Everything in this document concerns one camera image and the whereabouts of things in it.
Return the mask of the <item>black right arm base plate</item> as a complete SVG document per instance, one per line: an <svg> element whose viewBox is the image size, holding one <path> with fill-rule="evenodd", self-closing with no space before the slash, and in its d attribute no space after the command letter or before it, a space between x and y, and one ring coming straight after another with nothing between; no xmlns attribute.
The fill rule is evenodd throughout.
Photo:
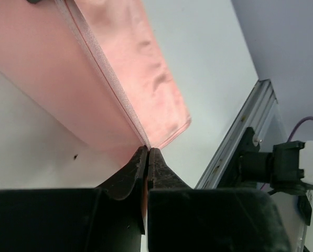
<svg viewBox="0 0 313 252"><path fill-rule="evenodd" d="M232 154L230 161L221 176L217 188L231 187L254 187L252 182L246 182L242 178L240 161L246 152L259 152L260 144L254 144L255 131L252 127L247 127Z"/></svg>

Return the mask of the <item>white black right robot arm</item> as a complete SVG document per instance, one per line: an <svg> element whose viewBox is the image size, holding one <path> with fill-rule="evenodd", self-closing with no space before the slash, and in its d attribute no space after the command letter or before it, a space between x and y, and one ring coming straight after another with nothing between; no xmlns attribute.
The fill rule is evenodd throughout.
<svg viewBox="0 0 313 252"><path fill-rule="evenodd" d="M238 159L239 174L243 182L269 184L275 192L304 195L313 185L303 182L305 169L299 167L301 141L273 146L272 152L241 151Z"/></svg>

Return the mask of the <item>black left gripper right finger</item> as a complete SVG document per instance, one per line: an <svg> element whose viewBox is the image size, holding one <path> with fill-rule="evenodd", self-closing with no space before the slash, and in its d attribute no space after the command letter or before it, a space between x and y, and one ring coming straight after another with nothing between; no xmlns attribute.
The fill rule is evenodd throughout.
<svg viewBox="0 0 313 252"><path fill-rule="evenodd" d="M149 251L291 251L271 197L252 188L194 190L149 154L153 188L148 191Z"/></svg>

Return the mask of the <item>aluminium frame rail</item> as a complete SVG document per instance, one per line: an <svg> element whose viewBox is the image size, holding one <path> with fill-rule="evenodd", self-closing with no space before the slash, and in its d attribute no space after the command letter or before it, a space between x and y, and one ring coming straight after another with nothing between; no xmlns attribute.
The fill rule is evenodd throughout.
<svg viewBox="0 0 313 252"><path fill-rule="evenodd" d="M255 138L252 140L254 143L259 144L263 141L276 105L271 80L259 80L197 183L196 189L218 186L248 127L253 128L255 132Z"/></svg>

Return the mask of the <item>pink satin napkin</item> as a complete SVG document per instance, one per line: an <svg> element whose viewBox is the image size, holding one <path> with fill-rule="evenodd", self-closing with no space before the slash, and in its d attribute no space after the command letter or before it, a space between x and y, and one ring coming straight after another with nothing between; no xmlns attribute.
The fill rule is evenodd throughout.
<svg viewBox="0 0 313 252"><path fill-rule="evenodd" d="M191 122L141 1L0 1L0 72L120 163Z"/></svg>

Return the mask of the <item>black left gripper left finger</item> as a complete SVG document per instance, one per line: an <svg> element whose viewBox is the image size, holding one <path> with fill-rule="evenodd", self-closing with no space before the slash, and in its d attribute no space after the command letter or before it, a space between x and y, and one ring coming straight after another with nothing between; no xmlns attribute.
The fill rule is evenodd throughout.
<svg viewBox="0 0 313 252"><path fill-rule="evenodd" d="M140 251L147 160L141 146L94 188L0 190L0 251Z"/></svg>

